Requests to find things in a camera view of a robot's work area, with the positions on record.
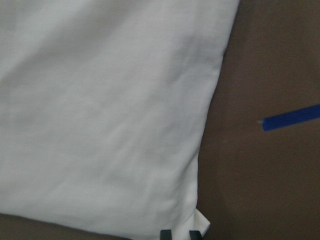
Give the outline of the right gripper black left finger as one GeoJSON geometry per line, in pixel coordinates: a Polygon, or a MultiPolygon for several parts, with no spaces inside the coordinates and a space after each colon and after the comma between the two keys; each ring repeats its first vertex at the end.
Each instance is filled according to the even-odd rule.
{"type": "Polygon", "coordinates": [[[172,230],[171,229],[162,229],[160,231],[160,240],[172,240],[172,230]]]}

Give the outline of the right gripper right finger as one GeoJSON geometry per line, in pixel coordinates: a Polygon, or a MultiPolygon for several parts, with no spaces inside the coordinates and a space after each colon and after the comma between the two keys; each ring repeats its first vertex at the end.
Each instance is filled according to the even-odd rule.
{"type": "Polygon", "coordinates": [[[190,240],[202,240],[202,234],[198,230],[190,230],[189,235],[190,235],[190,240]]]}

